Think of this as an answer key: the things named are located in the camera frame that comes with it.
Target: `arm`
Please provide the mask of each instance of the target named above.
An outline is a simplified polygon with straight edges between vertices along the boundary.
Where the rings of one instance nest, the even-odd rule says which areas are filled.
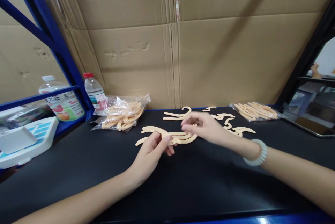
[[[89,223],[143,184],[156,168],[163,152],[167,152],[169,156],[174,154],[172,146],[167,149],[171,139],[167,137],[162,140],[161,135],[154,132],[143,143],[131,167],[122,174],[34,212],[16,221],[15,224]]]
[[[225,131],[208,113],[191,112],[181,125],[184,131],[231,149],[249,160],[256,160],[259,156],[257,143]],[[335,217],[335,171],[270,147],[261,166]]]

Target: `wrist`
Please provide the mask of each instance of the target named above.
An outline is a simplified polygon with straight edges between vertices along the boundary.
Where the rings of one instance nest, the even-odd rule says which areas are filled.
[[[224,141],[223,147],[240,154],[248,160],[256,160],[261,152],[259,144],[234,135],[229,136],[228,139]]]
[[[133,166],[125,170],[123,174],[125,177],[125,183],[134,189],[138,188],[145,181],[141,179],[141,175],[138,173],[138,171],[136,171],[136,169],[133,168]]]

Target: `plastic water bottle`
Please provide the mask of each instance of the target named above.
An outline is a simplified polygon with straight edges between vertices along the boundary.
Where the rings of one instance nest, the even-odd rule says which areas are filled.
[[[84,73],[85,90],[90,98],[93,107],[96,110],[104,109],[104,101],[106,100],[105,92],[100,83],[93,77],[92,73]]]
[[[38,89],[40,94],[69,87],[69,85],[65,83],[55,81],[55,77],[52,75],[44,76],[42,79],[45,83]],[[77,120],[85,114],[85,111],[81,107],[80,102],[73,91],[48,97],[45,101],[61,121],[66,122]]]

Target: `cardboard sheet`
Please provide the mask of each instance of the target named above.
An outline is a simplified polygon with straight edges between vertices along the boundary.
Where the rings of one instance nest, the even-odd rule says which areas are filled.
[[[35,23],[24,0],[9,1]],[[44,75],[67,83],[49,47],[0,8],[0,103],[38,94]]]
[[[150,108],[175,108],[174,0],[48,0],[82,71],[108,95],[150,94]]]
[[[179,0],[182,105],[273,104],[330,0]]]
[[[81,71],[150,108],[276,102],[330,0],[48,0]]]

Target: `red bottle cap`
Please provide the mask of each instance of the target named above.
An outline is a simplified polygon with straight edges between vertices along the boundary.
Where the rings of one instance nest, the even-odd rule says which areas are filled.
[[[90,77],[93,77],[93,74],[92,73],[84,73],[84,77],[85,78],[90,78]]]

